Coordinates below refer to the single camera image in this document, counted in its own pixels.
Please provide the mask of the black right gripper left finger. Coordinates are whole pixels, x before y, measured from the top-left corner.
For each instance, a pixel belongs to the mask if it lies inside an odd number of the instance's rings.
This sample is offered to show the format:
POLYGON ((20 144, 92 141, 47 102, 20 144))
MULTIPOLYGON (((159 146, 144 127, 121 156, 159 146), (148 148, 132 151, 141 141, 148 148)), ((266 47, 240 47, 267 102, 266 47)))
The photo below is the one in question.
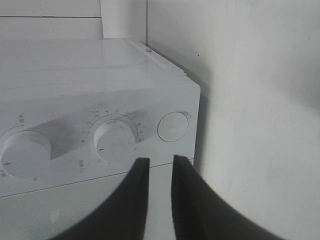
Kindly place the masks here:
POLYGON ((148 214, 150 159, 137 158, 113 193, 54 240, 142 240, 148 214))

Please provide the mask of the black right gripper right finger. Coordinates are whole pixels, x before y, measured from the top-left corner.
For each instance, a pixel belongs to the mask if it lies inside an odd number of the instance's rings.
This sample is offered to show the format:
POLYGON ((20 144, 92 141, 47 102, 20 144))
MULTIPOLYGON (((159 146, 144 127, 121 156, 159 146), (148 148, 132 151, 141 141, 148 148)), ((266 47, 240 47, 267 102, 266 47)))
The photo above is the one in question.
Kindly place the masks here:
POLYGON ((171 210, 178 240, 278 240, 228 205, 185 156, 173 157, 171 210))

